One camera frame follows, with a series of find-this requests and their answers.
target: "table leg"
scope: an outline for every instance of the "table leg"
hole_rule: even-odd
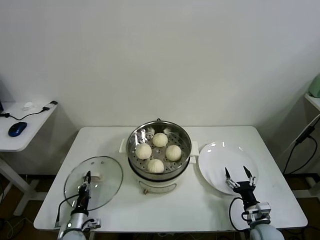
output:
[[[96,233],[90,232],[89,240],[95,240]]]
[[[310,185],[308,190],[293,190],[293,194],[297,199],[318,198],[320,201],[320,182],[315,182],[312,177],[307,177],[306,181]]]
[[[29,201],[43,201],[47,192],[36,192],[35,188],[39,180],[32,180],[29,185],[22,177],[19,176],[4,160],[0,158],[0,173],[10,181],[9,185],[15,185],[21,192],[24,193],[22,199],[17,205],[13,215],[21,216]]]
[[[2,198],[5,198],[5,196],[7,195],[7,193],[10,191],[11,187],[12,187],[12,183],[9,182],[9,184],[5,187],[5,189],[3,189],[3,193],[1,193],[1,195],[0,195],[0,200],[1,200]]]

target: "white plate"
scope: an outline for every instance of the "white plate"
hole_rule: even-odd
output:
[[[259,172],[255,161],[243,148],[227,141],[215,141],[206,145],[200,152],[198,164],[205,180],[225,194],[237,194],[226,184],[225,168],[232,180],[240,182],[249,180],[243,167],[245,166],[256,177],[255,182],[258,182]]]

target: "steamed bun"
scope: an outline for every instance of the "steamed bun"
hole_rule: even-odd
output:
[[[150,173],[163,173],[165,170],[165,165],[164,163],[159,160],[159,159],[151,159],[147,165],[146,165],[146,169],[150,172]]]
[[[148,159],[152,154],[152,149],[147,143],[142,143],[135,149],[135,155],[139,159]]]
[[[168,148],[165,151],[165,156],[170,161],[178,161],[182,156],[181,148],[177,145],[168,146]]]
[[[156,147],[162,148],[167,145],[168,137],[164,133],[159,132],[154,135],[154,137],[152,138],[152,142]]]

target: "black cable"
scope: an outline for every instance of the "black cable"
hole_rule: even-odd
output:
[[[77,197],[77,196],[79,196],[79,194],[76,194],[76,195],[67,197],[65,200],[63,200],[62,202],[60,202],[59,207],[58,207],[58,214],[56,215],[56,219],[55,219],[55,226],[56,226],[56,227],[59,226],[60,208],[61,208],[61,205],[62,205],[65,201],[67,201],[67,200],[69,200],[69,199],[72,199],[72,198],[74,198],[74,197]]]
[[[245,212],[241,213],[241,218],[242,220],[246,221],[246,222],[251,222],[249,219],[245,219],[244,215],[247,215]]]
[[[25,115],[24,117],[22,117],[22,118],[16,118],[15,116],[12,116],[11,114],[9,114],[9,117],[11,117],[11,118],[13,118],[13,119],[15,119],[15,120],[18,120],[18,121],[21,121],[22,119],[25,119],[26,117],[29,117],[29,116],[31,116],[31,115],[36,115],[36,114],[40,114],[40,113],[42,113],[42,112],[44,112],[45,110],[44,109],[42,109],[41,111],[39,111],[39,112],[35,112],[35,113],[30,113],[30,114],[28,114],[28,115]]]
[[[316,141],[312,136],[308,136],[308,138],[311,139],[311,140],[313,140],[314,143],[315,143],[315,149],[314,149],[314,151],[313,151],[313,153],[312,153],[312,156],[308,159],[308,161],[305,162],[305,164],[303,164],[301,167],[299,167],[298,169],[296,169],[296,170],[294,170],[294,171],[292,171],[292,172],[290,172],[290,173],[288,173],[288,174],[293,174],[293,173],[295,173],[296,171],[302,169],[302,168],[303,168],[305,165],[307,165],[307,164],[312,160],[312,158],[315,156],[315,154],[316,154],[316,152],[317,152],[317,149],[318,149],[318,143],[317,143],[317,141]]]
[[[237,232],[245,232],[247,229],[244,229],[244,230],[239,230],[235,227],[234,223],[232,222],[232,219],[231,219],[231,207],[232,207],[232,204],[234,204],[235,200],[237,199],[241,199],[242,201],[244,201],[241,197],[235,197],[231,203],[230,203],[230,206],[229,206],[229,220],[230,220],[230,223],[232,225],[232,227],[237,231]]]
[[[88,223],[88,222],[94,222],[95,220],[93,218],[88,219],[87,221],[85,221],[82,225],[81,225],[81,229],[84,228],[84,226]]]
[[[286,170],[287,170],[287,167],[288,167],[288,164],[289,164],[289,162],[290,162],[292,153],[294,152],[294,150],[295,150],[295,148],[296,148],[297,145],[298,145],[298,143],[296,142],[296,143],[294,144],[293,148],[291,149],[290,155],[289,155],[289,157],[288,157],[288,160],[287,160],[286,163],[285,163],[285,167],[284,167],[284,170],[283,170],[282,174],[285,174],[285,172],[286,172]]]

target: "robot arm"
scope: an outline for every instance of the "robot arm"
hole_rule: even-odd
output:
[[[245,166],[243,168],[249,181],[233,181],[227,168],[225,168],[225,177],[228,186],[242,197],[244,212],[241,217],[249,225],[250,240],[285,240],[282,233],[270,225],[269,203],[258,202],[254,195],[256,177],[253,177]]]
[[[70,214],[70,220],[60,227],[58,240],[85,240],[84,232],[101,227],[100,218],[88,218],[91,172],[88,171],[80,186],[76,206]]]

